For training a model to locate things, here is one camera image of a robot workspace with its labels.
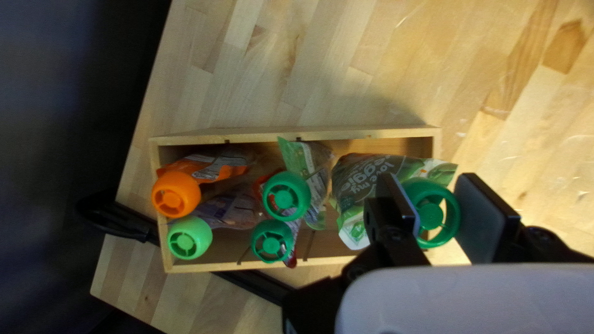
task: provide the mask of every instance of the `baby food pouch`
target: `baby food pouch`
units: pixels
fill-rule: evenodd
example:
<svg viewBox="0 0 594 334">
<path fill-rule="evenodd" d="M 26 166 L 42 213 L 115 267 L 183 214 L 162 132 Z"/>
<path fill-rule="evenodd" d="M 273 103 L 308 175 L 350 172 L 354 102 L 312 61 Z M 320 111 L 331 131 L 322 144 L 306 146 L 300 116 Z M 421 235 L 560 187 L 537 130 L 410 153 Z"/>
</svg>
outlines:
<svg viewBox="0 0 594 334">
<path fill-rule="evenodd" d="M 350 153 L 332 169 L 332 201 L 339 213 L 337 223 L 342 241 L 352 250 L 369 245 L 363 223 L 367 197 L 375 196 L 378 175 L 391 173 L 398 181 L 412 177 L 428 178 L 446 187 L 457 165 L 439 159 L 408 156 Z"/>
<path fill-rule="evenodd" d="M 278 137 L 280 151 L 287 171 L 300 175 L 311 193 L 309 208 L 303 217 L 312 229 L 325 229 L 324 200 L 328 194 L 330 179 L 330 149 L 314 141 L 288 141 Z"/>
<path fill-rule="evenodd" d="M 249 184 L 238 184 L 199 204 L 190 215 L 202 218 L 211 228 L 250 229 L 261 210 Z"/>
<path fill-rule="evenodd" d="M 183 217 L 202 201 L 200 184 L 243 175 L 252 163 L 248 152 L 233 146 L 169 163 L 156 171 L 159 179 L 151 191 L 153 206 L 167 217 Z"/>
</svg>

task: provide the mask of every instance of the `orange pouch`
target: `orange pouch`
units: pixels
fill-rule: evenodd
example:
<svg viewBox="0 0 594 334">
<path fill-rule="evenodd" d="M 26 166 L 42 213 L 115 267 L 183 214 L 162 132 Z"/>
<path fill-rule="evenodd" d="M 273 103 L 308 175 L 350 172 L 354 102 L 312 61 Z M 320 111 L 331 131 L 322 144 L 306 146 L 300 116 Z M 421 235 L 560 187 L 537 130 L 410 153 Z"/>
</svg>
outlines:
<svg viewBox="0 0 594 334">
<path fill-rule="evenodd" d="M 157 211 L 170 218 L 192 212 L 202 199 L 199 185 L 243 175 L 252 159 L 228 147 L 216 153 L 197 153 L 157 169 L 159 179 L 151 192 Z"/>
</svg>

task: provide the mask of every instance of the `green cap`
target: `green cap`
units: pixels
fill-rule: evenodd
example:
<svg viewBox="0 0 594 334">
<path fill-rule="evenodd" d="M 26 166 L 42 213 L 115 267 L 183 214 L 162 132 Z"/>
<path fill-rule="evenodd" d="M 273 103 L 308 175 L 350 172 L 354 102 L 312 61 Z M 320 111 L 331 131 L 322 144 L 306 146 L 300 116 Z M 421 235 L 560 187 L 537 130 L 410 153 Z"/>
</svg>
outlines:
<svg viewBox="0 0 594 334">
<path fill-rule="evenodd" d="M 295 240 L 285 222 L 264 220 L 252 232 L 252 251 L 266 263 L 284 261 L 289 257 Z"/>
<path fill-rule="evenodd" d="M 403 182 L 402 187 L 421 220 L 419 237 L 416 239 L 421 248 L 441 246 L 456 235 L 460 227 L 460 206 L 447 188 L 426 178 L 411 178 Z M 445 221 L 440 208 L 442 200 L 445 200 Z M 421 232 L 440 227 L 441 231 L 430 240 L 420 237 Z"/>
<path fill-rule="evenodd" d="M 304 179 L 293 172 L 285 171 L 275 174 L 266 182 L 262 201 L 273 218 L 290 222 L 303 217 L 309 209 L 311 192 Z M 293 213 L 285 215 L 285 210 Z"/>
<path fill-rule="evenodd" d="M 202 219 L 185 216 L 174 219 L 167 234 L 167 245 L 173 255 L 192 260 L 204 254 L 213 242 L 213 231 Z"/>
</svg>

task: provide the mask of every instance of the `wooden tabletop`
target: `wooden tabletop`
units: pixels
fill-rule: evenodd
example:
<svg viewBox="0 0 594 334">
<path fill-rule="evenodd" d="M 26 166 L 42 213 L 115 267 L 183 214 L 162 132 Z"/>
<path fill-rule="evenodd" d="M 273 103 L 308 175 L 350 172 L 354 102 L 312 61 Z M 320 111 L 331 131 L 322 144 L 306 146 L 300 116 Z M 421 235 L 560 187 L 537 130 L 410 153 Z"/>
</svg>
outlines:
<svg viewBox="0 0 594 334">
<path fill-rule="evenodd" d="M 211 127 L 443 128 L 443 158 L 594 254 L 594 2 L 173 0 L 117 201 L 154 216 L 147 139 Z M 451 242 L 434 263 L 464 263 Z M 340 267 L 267 272 L 299 286 Z M 280 310 L 106 237 L 91 293 L 170 334 L 280 332 Z"/>
</svg>

